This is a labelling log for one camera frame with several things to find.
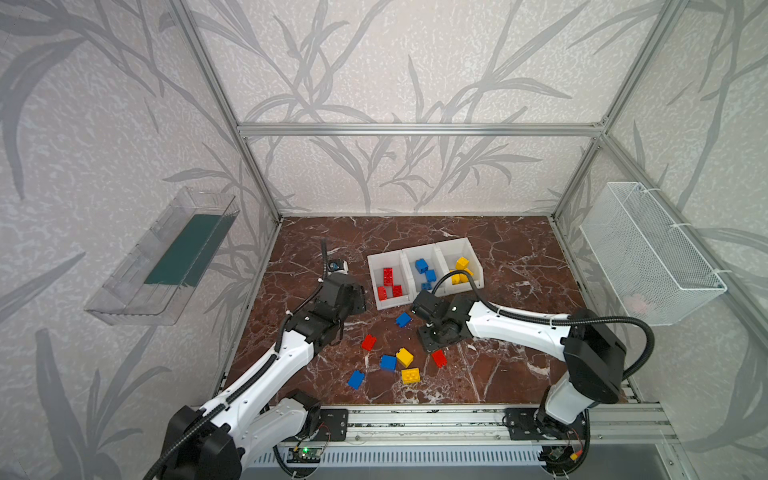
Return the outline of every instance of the red wire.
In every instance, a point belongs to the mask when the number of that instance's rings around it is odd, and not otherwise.
[[[579,438],[578,432],[576,430],[574,430],[574,429],[572,429],[572,430],[576,434],[576,439],[578,440],[579,444],[581,444],[581,450],[576,452],[576,454],[578,455],[579,453],[582,453],[584,451],[584,443],[581,441],[581,438]]]

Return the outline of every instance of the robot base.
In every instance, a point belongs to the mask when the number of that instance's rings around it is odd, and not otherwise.
[[[539,407],[525,407],[504,410],[504,425],[509,431],[510,440],[564,440],[568,441],[568,433],[572,430],[578,434],[578,438],[584,441],[584,427],[586,422],[584,414],[580,413],[576,420],[568,425],[564,431],[554,429],[542,430],[536,422],[536,411]],[[578,442],[576,435],[571,433],[570,440]]]

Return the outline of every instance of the metal vent grille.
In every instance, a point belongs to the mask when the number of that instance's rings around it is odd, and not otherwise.
[[[283,459],[288,448],[280,449]],[[331,467],[419,467],[419,466],[470,466],[470,465],[543,465],[538,460],[541,446],[433,446],[433,447],[329,447],[321,465]],[[272,452],[261,455],[252,467],[277,466]]]

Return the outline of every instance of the green mat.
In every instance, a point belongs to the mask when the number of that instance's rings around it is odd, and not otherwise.
[[[194,215],[149,272],[144,284],[197,286],[236,217]]]

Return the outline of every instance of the wall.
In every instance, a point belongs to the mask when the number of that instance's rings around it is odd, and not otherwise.
[[[692,0],[610,132],[763,306],[766,7]],[[559,224],[601,312],[623,313],[578,232],[595,195],[613,180],[627,178],[610,154],[598,156]],[[766,350],[722,300],[654,330],[654,355],[633,378],[645,400],[664,404],[700,478],[763,478]],[[621,333],[635,352],[642,348],[641,334]]]
[[[0,478],[139,478],[215,388],[274,227],[162,2],[13,0],[0,30]],[[182,186],[241,206],[183,316],[87,314]]]
[[[663,4],[189,3],[239,122],[352,123],[599,121]],[[587,143],[250,140],[287,214],[546,214]]]

